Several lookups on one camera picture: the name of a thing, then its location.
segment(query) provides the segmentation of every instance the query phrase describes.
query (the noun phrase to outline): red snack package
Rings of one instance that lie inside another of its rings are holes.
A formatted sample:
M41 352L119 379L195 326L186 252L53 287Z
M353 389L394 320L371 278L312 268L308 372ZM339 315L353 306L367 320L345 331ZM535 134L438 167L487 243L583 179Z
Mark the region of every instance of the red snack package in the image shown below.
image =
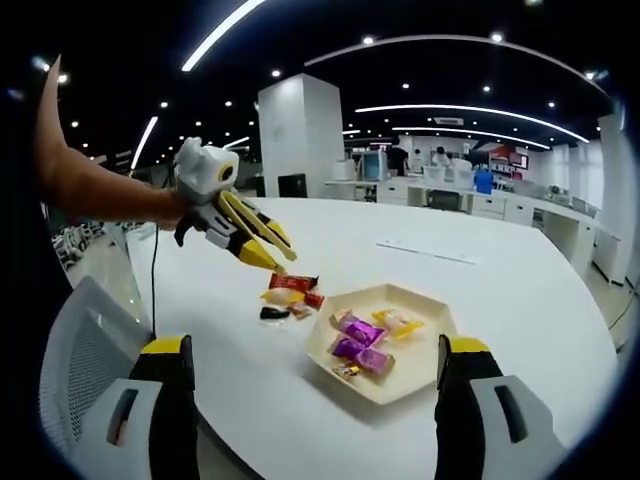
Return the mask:
M269 290L272 288L290 288L302 293L306 293L318 285L318 277L294 277L292 275L271 274Z
M317 293L307 292L304 295L304 303L309 305L311 308L315 308L316 310L320 310L323 302L324 297L322 295L318 295Z

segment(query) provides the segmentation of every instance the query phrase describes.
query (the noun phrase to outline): gray chair backrest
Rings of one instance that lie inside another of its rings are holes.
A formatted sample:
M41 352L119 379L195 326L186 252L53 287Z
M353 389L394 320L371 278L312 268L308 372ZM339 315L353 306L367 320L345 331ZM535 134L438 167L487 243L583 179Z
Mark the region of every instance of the gray chair backrest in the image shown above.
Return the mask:
M128 378L151 331L85 277L62 307L40 375L40 417L65 458L82 434L82 417L118 378Z

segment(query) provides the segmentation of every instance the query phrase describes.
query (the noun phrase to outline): purple candy wrapper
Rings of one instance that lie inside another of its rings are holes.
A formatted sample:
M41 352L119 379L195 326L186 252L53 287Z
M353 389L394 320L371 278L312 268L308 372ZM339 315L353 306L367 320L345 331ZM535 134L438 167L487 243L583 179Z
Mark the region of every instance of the purple candy wrapper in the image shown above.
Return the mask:
M366 347L370 347L381 340L386 333L384 328L369 325L351 312L348 312L340 319L339 329Z
M356 356L356 363L376 375L383 375L393 366L393 356L366 348Z
M331 345L331 349L329 351L336 357L355 361L358 354L365 348L367 347L365 347L360 342L357 342L353 338L341 335L336 339L335 342L333 342L333 345Z

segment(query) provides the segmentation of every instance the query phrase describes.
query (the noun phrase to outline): human arm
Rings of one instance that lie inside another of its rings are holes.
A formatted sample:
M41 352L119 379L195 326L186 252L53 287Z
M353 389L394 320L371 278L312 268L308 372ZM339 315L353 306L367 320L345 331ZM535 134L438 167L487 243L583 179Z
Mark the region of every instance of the human arm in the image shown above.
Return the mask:
M187 205L175 192L110 172L69 147L58 116L60 58L49 70L34 136L43 200L71 215L104 221L177 222Z

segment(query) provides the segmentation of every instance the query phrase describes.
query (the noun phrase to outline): yellow candy wrapper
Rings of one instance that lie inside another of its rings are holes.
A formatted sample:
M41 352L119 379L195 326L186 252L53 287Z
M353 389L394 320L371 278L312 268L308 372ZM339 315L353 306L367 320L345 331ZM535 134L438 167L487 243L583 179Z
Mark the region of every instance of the yellow candy wrapper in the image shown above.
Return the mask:
M296 303L304 302L304 293L290 288L272 288L260 298L272 305L288 307Z
M417 329L424 327L424 322L407 320L395 310L380 310L371 314L378 326L385 328L396 340L408 337Z

